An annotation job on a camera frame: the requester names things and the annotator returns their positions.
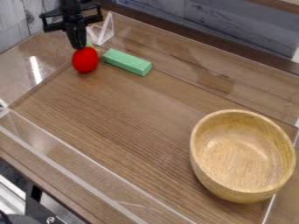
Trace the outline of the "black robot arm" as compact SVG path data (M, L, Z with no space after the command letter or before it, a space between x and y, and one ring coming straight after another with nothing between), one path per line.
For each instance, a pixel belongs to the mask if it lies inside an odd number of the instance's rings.
M40 14L44 32L64 31L73 49L86 45L86 26L102 21L101 3L60 0L60 6Z

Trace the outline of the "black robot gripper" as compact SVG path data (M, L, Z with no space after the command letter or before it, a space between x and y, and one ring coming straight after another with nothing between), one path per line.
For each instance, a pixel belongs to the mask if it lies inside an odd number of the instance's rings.
M101 3L61 2L56 9L40 14L42 30L45 32L65 31L72 47L81 49L86 44L85 25L102 20L100 9ZM88 10L96 10L96 14L84 17L81 12ZM61 21L49 24L48 18L61 18Z

